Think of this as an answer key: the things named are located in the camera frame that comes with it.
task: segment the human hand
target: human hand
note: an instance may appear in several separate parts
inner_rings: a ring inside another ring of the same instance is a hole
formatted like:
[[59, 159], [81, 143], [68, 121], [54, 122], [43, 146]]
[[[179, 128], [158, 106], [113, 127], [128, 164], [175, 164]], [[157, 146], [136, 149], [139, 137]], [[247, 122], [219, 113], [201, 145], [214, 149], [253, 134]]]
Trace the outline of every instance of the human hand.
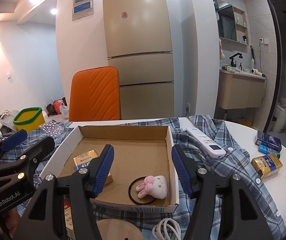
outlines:
[[5, 225], [9, 230], [9, 235], [13, 238], [15, 230], [20, 222], [20, 215], [18, 213], [17, 208], [13, 208], [8, 212], [8, 217], [5, 219]]

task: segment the yellow and green bucket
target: yellow and green bucket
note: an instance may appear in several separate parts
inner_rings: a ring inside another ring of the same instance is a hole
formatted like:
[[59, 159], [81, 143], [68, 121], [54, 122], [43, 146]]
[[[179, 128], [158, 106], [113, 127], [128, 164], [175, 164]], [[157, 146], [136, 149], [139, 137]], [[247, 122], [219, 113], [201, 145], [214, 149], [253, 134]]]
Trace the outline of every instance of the yellow and green bucket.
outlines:
[[42, 108], [30, 107], [21, 110], [14, 118], [13, 123], [18, 131], [25, 130], [30, 132], [37, 129], [39, 125], [45, 123]]

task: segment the green rim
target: green rim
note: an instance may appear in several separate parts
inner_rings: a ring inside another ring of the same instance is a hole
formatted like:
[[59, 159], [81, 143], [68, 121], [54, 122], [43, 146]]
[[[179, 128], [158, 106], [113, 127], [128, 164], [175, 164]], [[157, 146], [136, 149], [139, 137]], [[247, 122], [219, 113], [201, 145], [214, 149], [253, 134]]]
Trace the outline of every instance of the green rim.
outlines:
[[[35, 115], [33, 115], [30, 119], [27, 119], [27, 120], [25, 120], [25, 121], [17, 121], [17, 119], [18, 119], [23, 113], [29, 112], [29, 111], [37, 111], [37, 112], [36, 112]], [[14, 123], [15, 125], [29, 124], [29, 123], [33, 122], [33, 121], [39, 116], [39, 114], [41, 114], [41, 113], [42, 113], [42, 108], [40, 108], [40, 107], [29, 107], [29, 108], [25, 108], [25, 109], [21, 110], [21, 111], [16, 115], [16, 117], [15, 117], [14, 120], [13, 120], [13, 123]]]

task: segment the vanity leg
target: vanity leg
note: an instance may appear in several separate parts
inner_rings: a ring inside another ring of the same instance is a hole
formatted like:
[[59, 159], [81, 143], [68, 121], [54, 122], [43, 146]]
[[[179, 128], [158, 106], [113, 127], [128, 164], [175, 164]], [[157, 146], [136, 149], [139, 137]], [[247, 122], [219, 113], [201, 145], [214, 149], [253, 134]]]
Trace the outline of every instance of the vanity leg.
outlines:
[[223, 120], [226, 121], [226, 118], [227, 118], [227, 109], [225, 109], [225, 113], [224, 113], [224, 118], [223, 118]]

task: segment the black hair band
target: black hair band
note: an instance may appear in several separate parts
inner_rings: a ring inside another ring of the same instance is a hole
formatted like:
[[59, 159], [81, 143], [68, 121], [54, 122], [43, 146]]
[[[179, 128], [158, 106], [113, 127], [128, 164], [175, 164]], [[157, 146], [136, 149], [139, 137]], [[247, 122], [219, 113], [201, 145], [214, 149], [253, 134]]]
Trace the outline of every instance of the black hair band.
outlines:
[[132, 202], [134, 202], [136, 205], [150, 205], [150, 204], [152, 204], [152, 203], [156, 200], [156, 198], [154, 198], [154, 199], [152, 199], [150, 202], [140, 203], [140, 202], [137, 202], [136, 200], [134, 200], [134, 198], [132, 197], [132, 195], [131, 195], [131, 188], [132, 188], [133, 184], [134, 184], [135, 182], [137, 182], [137, 181], [139, 181], [139, 180], [142, 180], [142, 179], [145, 179], [145, 178], [146, 178], [146, 176], [144, 176], [144, 177], [139, 177], [139, 178], [133, 180], [132, 183], [131, 183], [130, 186], [129, 186], [129, 197], [130, 197], [130, 199], [132, 200]]

